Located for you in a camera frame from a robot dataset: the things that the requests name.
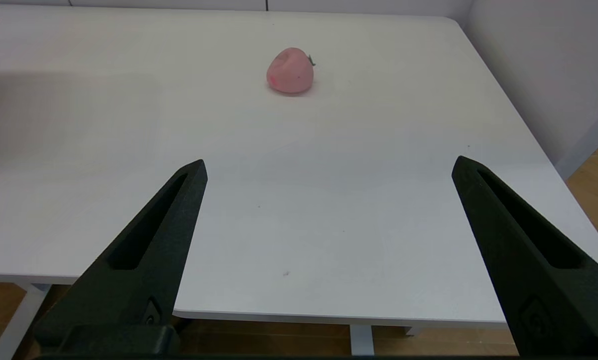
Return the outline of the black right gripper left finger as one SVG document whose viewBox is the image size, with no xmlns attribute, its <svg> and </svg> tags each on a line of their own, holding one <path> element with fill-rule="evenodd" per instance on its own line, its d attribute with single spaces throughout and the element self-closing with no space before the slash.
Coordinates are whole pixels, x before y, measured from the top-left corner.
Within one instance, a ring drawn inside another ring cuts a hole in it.
<svg viewBox="0 0 598 360">
<path fill-rule="evenodd" d="M 42 348 L 177 348 L 171 315 L 207 184 L 205 163 L 169 178 L 36 324 Z"/>
</svg>

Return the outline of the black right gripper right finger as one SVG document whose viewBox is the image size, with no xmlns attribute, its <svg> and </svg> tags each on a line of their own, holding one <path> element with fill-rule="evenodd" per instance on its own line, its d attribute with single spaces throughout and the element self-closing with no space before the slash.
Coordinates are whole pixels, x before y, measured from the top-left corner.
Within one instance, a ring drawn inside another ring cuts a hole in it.
<svg viewBox="0 0 598 360">
<path fill-rule="evenodd" d="M 598 357 L 598 262 L 483 164 L 452 180 L 518 352 Z"/>
</svg>

